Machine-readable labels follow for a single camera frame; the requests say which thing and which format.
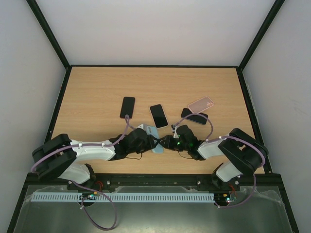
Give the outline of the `light blue phone case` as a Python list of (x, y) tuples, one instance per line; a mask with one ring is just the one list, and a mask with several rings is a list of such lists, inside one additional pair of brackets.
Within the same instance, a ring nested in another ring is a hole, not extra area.
[(153, 126), (146, 126), (146, 132), (148, 135), (151, 135), (154, 141), (154, 148), (152, 149), (153, 153), (162, 154), (164, 153), (164, 148), (158, 142), (159, 134), (156, 127)]

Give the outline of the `black phone red edge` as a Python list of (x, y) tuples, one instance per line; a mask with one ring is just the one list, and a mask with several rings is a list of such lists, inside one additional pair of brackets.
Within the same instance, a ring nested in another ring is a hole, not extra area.
[(130, 119), (133, 117), (135, 100), (136, 100), (135, 97), (124, 97), (123, 98), (120, 118), (125, 119), (126, 115), (128, 115)]

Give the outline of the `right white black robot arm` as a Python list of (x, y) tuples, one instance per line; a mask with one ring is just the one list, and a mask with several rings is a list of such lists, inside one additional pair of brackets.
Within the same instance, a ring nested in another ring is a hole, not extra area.
[(182, 125), (157, 141), (165, 149), (186, 151), (191, 159), (205, 161), (217, 156), (225, 156), (228, 162), (221, 163), (211, 174), (211, 184), (223, 190), (229, 181), (240, 175), (253, 175), (264, 166), (268, 149), (239, 128), (229, 134), (209, 140), (199, 140), (187, 125)]

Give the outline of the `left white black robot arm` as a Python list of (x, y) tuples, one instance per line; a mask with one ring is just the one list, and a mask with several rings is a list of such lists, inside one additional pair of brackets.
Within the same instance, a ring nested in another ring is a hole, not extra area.
[(86, 161), (116, 161), (131, 153), (142, 154), (156, 147), (156, 139), (142, 128), (101, 142), (71, 140), (60, 134), (32, 152), (31, 172), (40, 181), (57, 178), (83, 184), (91, 179), (91, 166)]

